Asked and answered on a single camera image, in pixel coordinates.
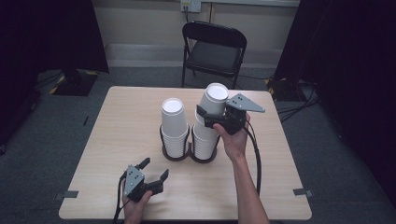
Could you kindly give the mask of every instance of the stacked paper cups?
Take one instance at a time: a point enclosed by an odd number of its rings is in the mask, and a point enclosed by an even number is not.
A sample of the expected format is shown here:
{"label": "stacked paper cups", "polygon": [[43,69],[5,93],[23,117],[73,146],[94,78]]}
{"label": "stacked paper cups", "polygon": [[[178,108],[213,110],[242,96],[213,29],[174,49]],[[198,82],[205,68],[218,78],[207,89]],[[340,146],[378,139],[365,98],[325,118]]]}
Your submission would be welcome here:
{"label": "stacked paper cups", "polygon": [[[227,99],[228,89],[222,84],[212,83],[207,86],[199,106],[206,110],[208,114],[223,115]],[[214,129],[205,127],[204,118],[198,115],[196,111],[195,117],[197,120],[192,128],[193,154],[200,160],[208,160],[217,146],[219,135]]]}
{"label": "stacked paper cups", "polygon": [[177,98],[166,99],[162,116],[161,132],[166,153],[172,158],[180,158],[185,153],[186,136],[189,133],[183,103]]}

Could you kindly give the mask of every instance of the power outlet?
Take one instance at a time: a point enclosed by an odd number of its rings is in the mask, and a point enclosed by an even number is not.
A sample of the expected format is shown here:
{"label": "power outlet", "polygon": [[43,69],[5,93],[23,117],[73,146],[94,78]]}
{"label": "power outlet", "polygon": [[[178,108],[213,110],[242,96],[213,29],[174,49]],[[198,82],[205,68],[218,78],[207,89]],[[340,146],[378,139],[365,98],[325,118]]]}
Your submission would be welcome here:
{"label": "power outlet", "polygon": [[180,1],[180,11],[191,11],[191,1],[185,1],[181,0]]}
{"label": "power outlet", "polygon": [[201,2],[181,0],[180,11],[201,12]]}

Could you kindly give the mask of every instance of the black cup holder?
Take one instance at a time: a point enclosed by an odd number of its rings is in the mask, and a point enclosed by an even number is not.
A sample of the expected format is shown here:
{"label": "black cup holder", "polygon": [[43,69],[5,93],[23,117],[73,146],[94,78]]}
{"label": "black cup holder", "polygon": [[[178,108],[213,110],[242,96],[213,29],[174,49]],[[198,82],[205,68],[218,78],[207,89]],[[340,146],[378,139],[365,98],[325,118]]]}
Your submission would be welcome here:
{"label": "black cup holder", "polygon": [[[190,126],[188,129],[188,133],[186,138],[184,139],[184,143],[187,143],[187,140],[189,138],[190,135]],[[160,126],[160,136],[161,136],[161,141],[163,142],[163,131],[162,131],[162,125]],[[169,161],[183,161],[184,159],[186,159],[187,157],[191,157],[193,161],[199,162],[199,163],[209,163],[212,162],[215,158],[216,155],[218,153],[218,143],[220,140],[220,136],[218,136],[218,140],[216,142],[215,148],[213,149],[212,155],[210,156],[209,159],[207,160],[201,160],[199,158],[197,158],[195,156],[195,151],[193,148],[193,144],[194,144],[194,133],[193,133],[193,129],[191,129],[191,136],[192,136],[192,143],[189,142],[188,144],[184,144],[184,148],[183,148],[183,152],[184,154],[181,157],[178,158],[174,158],[168,155],[168,153],[166,152],[166,147],[165,147],[165,143],[163,142],[163,155],[165,156],[166,159],[168,159]]]}

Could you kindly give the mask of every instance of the hand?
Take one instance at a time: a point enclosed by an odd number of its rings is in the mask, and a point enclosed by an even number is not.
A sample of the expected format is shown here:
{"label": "hand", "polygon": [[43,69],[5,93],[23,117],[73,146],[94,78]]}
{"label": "hand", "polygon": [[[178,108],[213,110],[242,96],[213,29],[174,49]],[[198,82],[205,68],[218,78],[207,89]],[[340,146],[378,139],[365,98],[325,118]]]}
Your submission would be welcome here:
{"label": "hand", "polygon": [[[250,115],[247,114],[247,121],[250,121]],[[219,124],[214,124],[213,128],[218,132],[224,142],[225,152],[232,162],[239,159],[245,159],[245,151],[247,146],[248,134],[241,129],[239,132],[229,135]]]}
{"label": "hand", "polygon": [[[122,181],[122,192],[124,192],[124,188],[125,188],[125,179]],[[151,195],[152,195],[152,191],[151,190],[147,191],[138,203],[135,203],[132,200],[129,201],[130,199],[128,197],[122,195],[122,204],[125,204],[125,206],[123,207],[125,224],[140,223],[143,217],[143,211],[145,210],[146,204],[148,203]]]}

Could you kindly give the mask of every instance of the wooden table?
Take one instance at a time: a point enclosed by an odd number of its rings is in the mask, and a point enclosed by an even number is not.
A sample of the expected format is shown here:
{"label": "wooden table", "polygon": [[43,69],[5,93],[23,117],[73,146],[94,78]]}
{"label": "wooden table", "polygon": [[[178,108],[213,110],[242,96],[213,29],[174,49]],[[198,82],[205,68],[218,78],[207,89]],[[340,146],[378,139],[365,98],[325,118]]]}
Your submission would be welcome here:
{"label": "wooden table", "polygon": [[[195,123],[194,110],[205,90],[172,88],[112,87],[107,94],[90,139],[68,190],[77,190],[77,198],[65,198],[59,216],[66,219],[112,219],[117,203],[119,178],[128,164],[137,165],[146,157],[151,163],[143,170],[146,182],[159,179],[165,169],[169,177],[164,192],[151,197],[145,220],[235,220],[236,191],[232,164],[224,152],[222,140],[218,155],[201,164],[186,158],[169,161],[162,153],[159,133],[163,101],[179,98],[189,124]],[[261,199],[270,219],[311,218],[301,189],[288,142],[266,91],[238,92],[265,108],[265,113],[250,112],[262,157]],[[256,160],[253,145],[247,141],[247,161],[256,184]]]}

